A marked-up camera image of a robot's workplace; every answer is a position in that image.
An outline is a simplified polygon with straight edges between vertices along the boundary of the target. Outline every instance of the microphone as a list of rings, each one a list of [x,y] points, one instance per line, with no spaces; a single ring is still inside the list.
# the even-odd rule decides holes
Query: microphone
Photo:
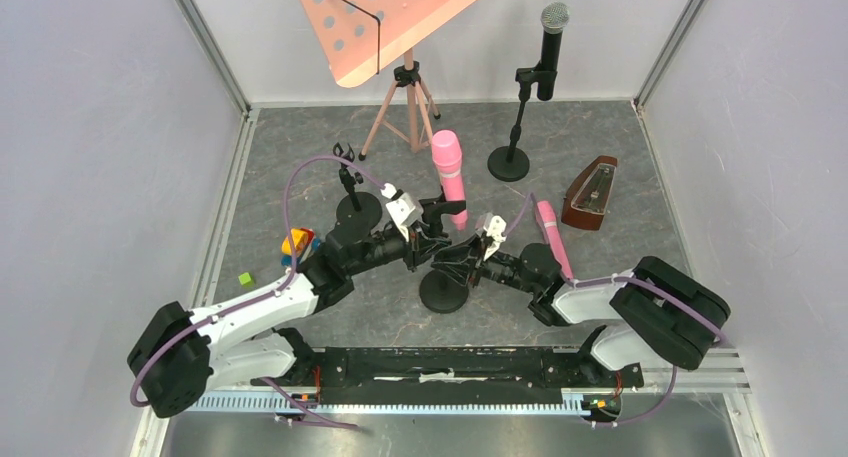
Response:
[[[559,48],[562,44],[562,29],[568,23],[568,6],[562,2],[554,2],[542,11],[542,57],[533,70],[554,72],[553,78],[539,82],[536,97],[541,101],[551,100],[554,96],[554,81],[559,62]]]
[[[462,185],[462,149],[459,139],[450,130],[440,130],[433,134],[430,144],[433,148],[433,163],[439,170],[439,180],[448,201],[465,200],[465,187]],[[451,215],[451,220],[457,230],[464,230],[468,222],[468,211],[463,210],[457,215]]]
[[[536,223],[545,234],[545,242],[551,246],[551,252],[554,258],[562,266],[562,273],[569,280],[574,280],[574,272],[571,271],[571,265],[568,263],[568,257],[565,255],[565,246],[562,245],[562,237],[559,235],[557,227],[557,218],[551,203],[543,200],[536,204]]]

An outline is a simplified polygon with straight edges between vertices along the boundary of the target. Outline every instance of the green cube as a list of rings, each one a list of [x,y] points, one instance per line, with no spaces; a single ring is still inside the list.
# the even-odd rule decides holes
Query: green cube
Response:
[[[239,283],[242,285],[242,287],[251,287],[255,282],[253,282],[253,277],[250,275],[250,273],[245,272],[239,275]]]

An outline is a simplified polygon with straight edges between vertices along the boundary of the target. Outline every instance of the microphone handle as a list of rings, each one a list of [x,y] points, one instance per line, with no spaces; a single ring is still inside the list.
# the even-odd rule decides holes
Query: microphone handle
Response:
[[[539,59],[539,64],[535,70],[556,72],[557,63],[559,63],[559,48],[562,45],[562,32],[557,34],[542,33],[542,57]],[[554,96],[554,80],[542,80],[536,88],[536,98],[545,102],[551,100]]]

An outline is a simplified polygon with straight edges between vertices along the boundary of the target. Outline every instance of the silver microphone head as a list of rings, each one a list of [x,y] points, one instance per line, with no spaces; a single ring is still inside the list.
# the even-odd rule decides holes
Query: silver microphone head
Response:
[[[568,23],[568,6],[562,2],[554,2],[542,11],[542,26],[549,34],[559,34]]]

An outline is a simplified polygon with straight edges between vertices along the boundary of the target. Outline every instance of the tripod foot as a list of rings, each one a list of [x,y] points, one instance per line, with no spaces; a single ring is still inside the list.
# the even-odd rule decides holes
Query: tripod foot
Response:
[[[450,314],[468,301],[468,287],[459,285],[443,272],[432,270],[418,286],[421,303],[437,314]]]
[[[530,158],[521,149],[515,149],[512,162],[507,162],[509,147],[498,147],[489,155],[489,172],[503,182],[516,182],[530,172]]]
[[[359,199],[359,205],[362,207],[362,210],[359,212],[354,210],[353,202],[348,195],[336,207],[336,220],[338,222],[344,222],[356,219],[361,224],[367,225],[370,230],[379,224],[380,219],[383,218],[383,206],[380,205],[380,200],[374,194],[357,192],[356,197]]]

